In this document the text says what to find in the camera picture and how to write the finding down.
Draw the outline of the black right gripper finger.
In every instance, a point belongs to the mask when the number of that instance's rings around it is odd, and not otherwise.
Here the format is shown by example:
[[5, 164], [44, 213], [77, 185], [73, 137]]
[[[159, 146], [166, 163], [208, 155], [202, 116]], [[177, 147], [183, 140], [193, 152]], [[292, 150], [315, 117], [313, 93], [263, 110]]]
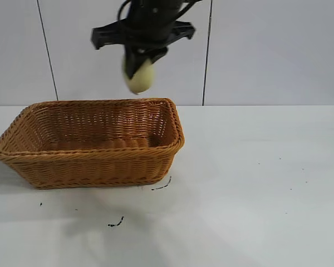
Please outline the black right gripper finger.
[[148, 59], [139, 48], [125, 47], [124, 71], [128, 78], [133, 78], [143, 63]]
[[167, 52], [168, 52], [167, 47], [153, 49], [149, 51], [149, 58], [151, 60], [151, 63], [154, 64], [156, 61], [166, 56]]

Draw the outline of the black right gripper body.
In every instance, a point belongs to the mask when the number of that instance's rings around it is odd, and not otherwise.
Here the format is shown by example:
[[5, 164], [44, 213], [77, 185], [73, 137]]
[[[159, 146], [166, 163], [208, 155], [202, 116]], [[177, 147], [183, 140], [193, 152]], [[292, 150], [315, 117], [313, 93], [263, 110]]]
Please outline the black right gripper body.
[[195, 28], [179, 21], [197, 1], [124, 1], [116, 21], [91, 32], [96, 50], [107, 45], [124, 45], [142, 50], [167, 47], [182, 39], [192, 39]]

